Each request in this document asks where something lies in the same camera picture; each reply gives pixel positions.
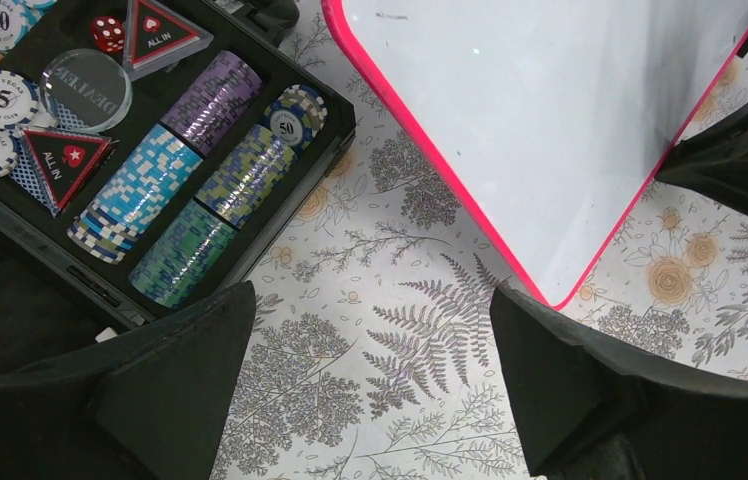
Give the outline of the pink framed whiteboard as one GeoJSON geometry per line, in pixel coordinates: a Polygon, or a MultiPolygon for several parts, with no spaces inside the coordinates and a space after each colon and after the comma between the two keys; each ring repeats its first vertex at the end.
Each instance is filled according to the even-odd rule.
{"type": "Polygon", "coordinates": [[[748,37],[748,1],[326,1],[531,294],[564,307],[748,37]]]}

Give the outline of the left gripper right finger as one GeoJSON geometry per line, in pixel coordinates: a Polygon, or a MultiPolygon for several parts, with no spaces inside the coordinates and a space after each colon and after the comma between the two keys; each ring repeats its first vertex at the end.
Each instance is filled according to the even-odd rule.
{"type": "Polygon", "coordinates": [[[490,320],[528,472],[748,479],[748,381],[689,367],[498,288],[490,320]]]}

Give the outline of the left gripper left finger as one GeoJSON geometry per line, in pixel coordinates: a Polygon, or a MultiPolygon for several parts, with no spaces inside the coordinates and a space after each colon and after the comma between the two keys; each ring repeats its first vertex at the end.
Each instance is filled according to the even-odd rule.
{"type": "Polygon", "coordinates": [[[256,317],[245,281],[0,373],[0,479],[206,479],[256,317]]]}

